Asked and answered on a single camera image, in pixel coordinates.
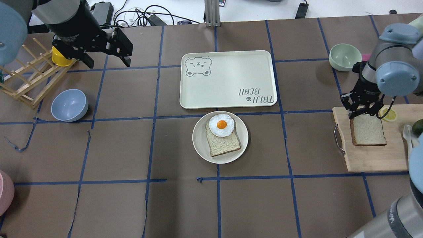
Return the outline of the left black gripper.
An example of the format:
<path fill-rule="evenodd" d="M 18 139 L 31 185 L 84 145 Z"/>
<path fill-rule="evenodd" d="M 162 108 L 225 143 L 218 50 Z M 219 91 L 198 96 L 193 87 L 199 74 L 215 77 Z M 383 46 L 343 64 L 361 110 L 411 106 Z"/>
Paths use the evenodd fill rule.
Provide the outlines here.
<path fill-rule="evenodd" d="M 52 45 L 65 57 L 83 62 L 89 69 L 94 59 L 86 52 L 103 52 L 120 57 L 126 67 L 131 66 L 133 44 L 121 28 L 104 31 L 98 26 L 52 25 L 55 38 Z"/>

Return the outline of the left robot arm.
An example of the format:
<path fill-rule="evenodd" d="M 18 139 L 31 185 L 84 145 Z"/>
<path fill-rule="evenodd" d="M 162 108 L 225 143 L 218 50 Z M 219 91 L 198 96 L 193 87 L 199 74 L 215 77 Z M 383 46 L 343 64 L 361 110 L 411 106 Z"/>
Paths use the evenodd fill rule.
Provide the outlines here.
<path fill-rule="evenodd" d="M 93 68 L 89 52 L 114 55 L 129 67 L 133 44 L 119 28 L 103 31 L 84 0 L 2 0 L 1 53 L 4 66 L 17 57 L 27 37 L 32 15 L 54 33 L 52 45 L 67 59 L 76 59 Z"/>

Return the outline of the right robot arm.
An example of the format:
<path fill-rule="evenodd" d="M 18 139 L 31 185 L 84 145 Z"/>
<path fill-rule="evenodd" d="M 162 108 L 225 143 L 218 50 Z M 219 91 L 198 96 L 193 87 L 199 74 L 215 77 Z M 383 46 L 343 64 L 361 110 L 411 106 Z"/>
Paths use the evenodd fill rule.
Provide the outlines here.
<path fill-rule="evenodd" d="M 388 25 L 368 61 L 356 63 L 359 74 L 355 87 L 340 99 L 354 133 L 355 123 L 364 118 L 380 121 L 383 98 L 379 95 L 422 95 L 422 59 L 414 57 L 413 46 L 422 38 L 422 16 L 409 24 Z M 422 136 L 417 146 L 408 147 L 411 192 L 394 201 L 385 212 L 350 235 L 351 238 L 422 237 Z"/>

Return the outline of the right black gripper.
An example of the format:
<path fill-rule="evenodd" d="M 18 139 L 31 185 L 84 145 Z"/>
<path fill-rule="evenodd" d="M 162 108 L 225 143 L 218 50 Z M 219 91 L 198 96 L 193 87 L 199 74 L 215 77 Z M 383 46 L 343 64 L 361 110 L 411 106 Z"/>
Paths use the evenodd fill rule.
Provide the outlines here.
<path fill-rule="evenodd" d="M 376 83 L 358 79 L 349 93 L 340 96 L 340 101 L 345 109 L 349 110 L 348 118 L 350 120 L 361 113 L 374 113 L 377 118 L 383 118 L 379 112 L 384 106 L 384 96 L 380 98 L 380 94 L 381 91 Z"/>

